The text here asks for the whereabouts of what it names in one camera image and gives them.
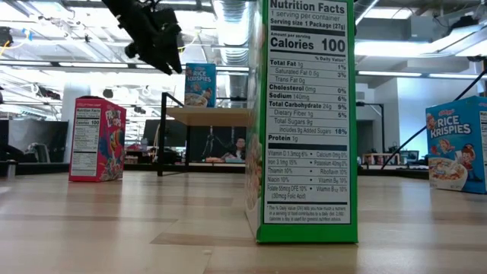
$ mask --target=rice krispies logo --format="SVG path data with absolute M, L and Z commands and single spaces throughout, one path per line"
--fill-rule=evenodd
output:
M 432 139 L 444 135 L 462 134 L 467 135 L 472 132 L 469 123 L 461 123 L 459 115 L 452 115 L 455 110 L 442 110 L 438 113 L 439 118 L 431 113 L 426 114 L 426 127 L 430 131 Z

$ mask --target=nutrition facts label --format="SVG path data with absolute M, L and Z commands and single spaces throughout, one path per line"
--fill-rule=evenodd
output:
M 73 155 L 71 159 L 72 176 L 97 175 L 100 117 L 100 108 L 76 109 Z
M 487 111 L 480 112 L 480 130 L 482 132 L 482 153 L 484 158 L 484 178 L 487 178 Z
M 349 224 L 347 4 L 270 0 L 267 34 L 264 222 Z

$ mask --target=froot loops cereal box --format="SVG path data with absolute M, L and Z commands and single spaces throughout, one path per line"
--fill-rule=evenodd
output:
M 469 97 L 426 109 L 429 180 L 433 187 L 486 191 L 487 98 Z
M 69 180 L 122 179 L 126 109 L 99 97 L 76 99 Z

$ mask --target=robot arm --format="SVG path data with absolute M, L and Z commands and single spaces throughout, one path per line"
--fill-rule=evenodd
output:
M 156 11 L 155 0 L 146 3 L 138 0 L 102 1 L 120 22 L 119 27 L 134 40 L 125 48 L 129 58 L 138 55 L 140 60 L 167 75 L 172 74 L 171 68 L 177 73 L 183 72 L 177 49 L 181 28 L 172 8 Z

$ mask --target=wooden table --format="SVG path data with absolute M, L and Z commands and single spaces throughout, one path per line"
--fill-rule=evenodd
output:
M 167 115 L 187 126 L 247 126 L 250 110 L 243 108 L 168 107 Z
M 368 154 L 364 154 L 362 155 L 362 164 L 368 162 L 369 164 L 376 164 L 375 163 L 375 158 L 376 157 L 382 157 L 383 158 L 383 162 L 385 161 L 384 158 L 385 157 L 390 157 L 392 155 L 392 153 L 368 153 Z M 394 155 L 394 158 L 396 159 L 396 162 L 394 164 L 399 164 L 400 163 L 400 155 L 399 154 L 396 154 Z
M 104 183 L 68 183 L 67 174 L 0 179 L 1 273 L 487 269 L 487 195 L 434 190 L 427 180 L 359 177 L 359 244 L 258 245 L 242 213 L 245 183 L 243 174 L 207 173 L 176 174 L 162 183 L 134 171 Z

